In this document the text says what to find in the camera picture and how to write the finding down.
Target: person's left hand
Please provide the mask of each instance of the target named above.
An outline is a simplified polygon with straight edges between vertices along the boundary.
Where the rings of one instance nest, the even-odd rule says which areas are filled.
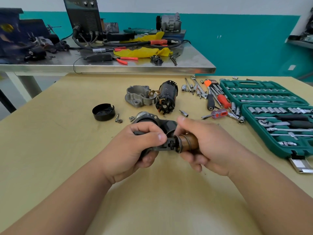
[[[134,131],[146,134],[134,135]],[[164,132],[152,122],[140,122],[127,125],[111,142],[96,156],[104,174],[111,184],[119,182],[138,168],[150,167],[158,152],[149,152],[138,161],[140,153],[149,147],[160,146],[167,140]]]

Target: yellow cloth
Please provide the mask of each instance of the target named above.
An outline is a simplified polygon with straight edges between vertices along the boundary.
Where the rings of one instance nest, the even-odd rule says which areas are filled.
[[[120,41],[120,43],[131,43],[131,42],[138,42],[138,41],[145,42],[145,41],[150,41],[150,40],[158,40],[158,39],[162,39],[163,35],[164,35],[164,32],[160,31],[156,33],[155,35],[145,35],[145,36],[138,37],[136,39],[131,39],[128,41]]]
[[[135,50],[125,49],[117,52],[114,51],[114,54],[120,57],[150,58],[153,55],[168,57],[170,54],[173,54],[173,52],[170,51],[169,48],[158,49],[142,47]]]

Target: person's right hand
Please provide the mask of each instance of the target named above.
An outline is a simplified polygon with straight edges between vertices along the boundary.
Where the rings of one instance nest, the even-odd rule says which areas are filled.
[[[243,155],[248,150],[237,142],[230,134],[217,124],[207,124],[179,116],[175,135],[193,133],[198,141],[201,153],[181,153],[181,157],[190,163],[190,166],[202,171],[204,165],[209,170],[223,176],[228,176],[232,166],[238,160],[236,155]]]

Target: green tool case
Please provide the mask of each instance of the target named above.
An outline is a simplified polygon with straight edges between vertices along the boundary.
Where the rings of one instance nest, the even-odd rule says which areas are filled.
[[[280,158],[299,158],[300,160],[304,157],[313,155],[313,129],[307,129],[305,132],[287,132],[284,130],[273,130],[277,129],[290,129],[287,125],[274,125],[274,126],[263,126],[256,117],[274,117],[294,115],[306,116],[307,122],[313,123],[313,106],[309,106],[308,102],[301,97],[295,95],[291,91],[272,81],[241,81],[241,80],[221,80],[220,86],[224,93],[228,96],[231,102],[234,102],[236,106],[240,107],[242,116],[246,118],[252,128],[257,132],[260,138],[264,141],[266,146]],[[283,113],[266,113],[265,110],[252,113],[252,107],[259,109],[265,107],[279,108],[285,110]],[[279,120],[277,118],[264,118],[268,125],[277,122],[286,122],[286,120]],[[306,165],[299,166],[299,168],[307,168]]]

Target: two-tone wall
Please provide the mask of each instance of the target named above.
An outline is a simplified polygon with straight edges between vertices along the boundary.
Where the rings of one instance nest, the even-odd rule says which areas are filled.
[[[298,77],[313,71],[311,50],[285,43],[301,30],[313,0],[97,1],[100,16],[118,22],[120,30],[155,28],[157,15],[179,12],[185,38],[216,65],[216,75]],[[21,18],[61,25],[55,29],[60,37],[71,32],[63,0],[4,0],[2,6],[23,8]],[[293,71],[290,65],[296,65]]]

